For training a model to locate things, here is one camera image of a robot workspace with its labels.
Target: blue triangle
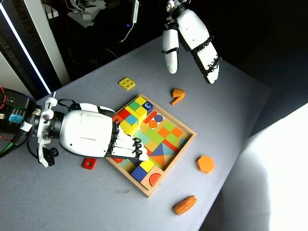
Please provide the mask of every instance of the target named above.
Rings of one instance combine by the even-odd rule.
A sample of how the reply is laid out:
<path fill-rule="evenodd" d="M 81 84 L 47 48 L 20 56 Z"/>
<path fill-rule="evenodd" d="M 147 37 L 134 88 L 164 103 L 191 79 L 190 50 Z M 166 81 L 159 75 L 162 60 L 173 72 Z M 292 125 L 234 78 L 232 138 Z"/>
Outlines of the blue triangle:
<path fill-rule="evenodd" d="M 152 155 L 164 155 L 162 143 L 152 152 L 151 156 Z"/>
<path fill-rule="evenodd" d="M 175 154 L 175 152 L 172 149 L 170 149 L 168 146 L 166 146 L 164 143 L 162 145 L 163 145 L 164 155 L 174 155 Z"/>

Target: dark floor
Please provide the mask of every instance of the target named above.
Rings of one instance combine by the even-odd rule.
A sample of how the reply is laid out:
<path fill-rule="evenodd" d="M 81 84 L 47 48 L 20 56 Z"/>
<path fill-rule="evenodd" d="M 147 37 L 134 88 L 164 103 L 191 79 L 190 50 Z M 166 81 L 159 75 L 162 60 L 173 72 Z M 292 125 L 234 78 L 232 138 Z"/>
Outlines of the dark floor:
<path fill-rule="evenodd" d="M 219 192 L 199 231 L 221 231 L 224 218 L 222 191 Z"/>

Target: wooden frame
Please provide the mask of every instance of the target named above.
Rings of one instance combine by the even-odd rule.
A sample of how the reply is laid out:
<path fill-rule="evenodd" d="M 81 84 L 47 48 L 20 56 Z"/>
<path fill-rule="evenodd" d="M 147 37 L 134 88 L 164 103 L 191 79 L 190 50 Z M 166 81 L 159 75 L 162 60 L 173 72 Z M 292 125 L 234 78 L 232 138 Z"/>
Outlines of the wooden frame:
<path fill-rule="evenodd" d="M 175 158 L 171 161 L 171 163 L 168 165 L 168 167 L 164 170 L 164 173 L 162 176 L 157 180 L 155 185 L 150 189 L 147 190 L 146 188 L 143 187 L 142 184 L 140 184 L 137 180 L 135 180 L 128 172 L 126 172 L 117 162 L 115 162 L 112 158 L 107 157 L 106 160 L 111 163 L 118 171 L 120 171 L 127 179 L 129 179 L 143 194 L 145 194 L 147 197 L 149 197 L 159 186 L 161 181 L 166 177 L 168 172 L 171 170 L 171 168 L 174 166 L 174 164 L 179 160 L 179 158 L 184 154 L 185 150 L 187 147 L 191 144 L 191 142 L 194 140 L 194 138 L 197 136 L 197 133 L 191 130 L 188 126 L 180 122 L 178 119 L 176 119 L 173 115 L 165 111 L 163 108 L 161 108 L 159 105 L 157 105 L 155 102 L 150 100 L 148 97 L 146 97 L 143 94 L 138 95 L 136 98 L 139 96 L 142 96 L 144 99 L 149 101 L 151 104 L 154 106 L 154 110 L 160 113 L 162 116 L 164 116 L 166 119 L 168 119 L 170 122 L 172 122 L 174 125 L 176 125 L 178 128 L 186 132 L 188 135 L 190 135 L 190 138 L 186 142 L 186 144 L 181 148 L 179 153 L 175 156 Z M 119 113 L 122 109 L 124 109 L 126 106 L 128 106 L 130 103 L 132 103 L 136 98 L 131 100 L 129 103 L 127 103 L 124 107 L 122 107 L 120 110 L 116 112 Z"/>

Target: power strip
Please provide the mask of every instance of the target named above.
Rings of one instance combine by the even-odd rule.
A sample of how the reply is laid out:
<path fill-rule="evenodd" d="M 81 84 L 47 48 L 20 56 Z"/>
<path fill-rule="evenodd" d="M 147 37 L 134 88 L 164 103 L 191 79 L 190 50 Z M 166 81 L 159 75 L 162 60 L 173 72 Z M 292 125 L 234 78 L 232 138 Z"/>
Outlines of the power strip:
<path fill-rule="evenodd" d="M 139 1 L 135 0 L 133 4 L 133 12 L 131 15 L 131 20 L 133 23 L 137 22 L 137 16 L 138 16 L 138 9 L 139 9 Z"/>

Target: orange toy food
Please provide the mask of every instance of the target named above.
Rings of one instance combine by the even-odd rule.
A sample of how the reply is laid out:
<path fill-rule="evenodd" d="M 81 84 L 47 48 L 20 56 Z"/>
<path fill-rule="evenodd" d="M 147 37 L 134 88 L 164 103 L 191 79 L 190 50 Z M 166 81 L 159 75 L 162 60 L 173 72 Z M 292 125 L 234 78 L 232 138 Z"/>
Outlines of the orange toy food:
<path fill-rule="evenodd" d="M 206 155 L 203 155 L 197 160 L 198 169 L 204 173 L 210 173 L 215 168 L 214 160 Z"/>
<path fill-rule="evenodd" d="M 187 212 L 197 201 L 197 198 L 195 196 L 189 196 L 184 201 L 178 203 L 176 206 L 174 206 L 174 211 L 181 215 L 185 212 Z"/>
<path fill-rule="evenodd" d="M 184 99 L 186 93 L 181 89 L 174 89 L 172 90 L 172 97 L 176 98 L 171 104 L 175 105 L 176 103 L 180 102 L 182 99 Z"/>

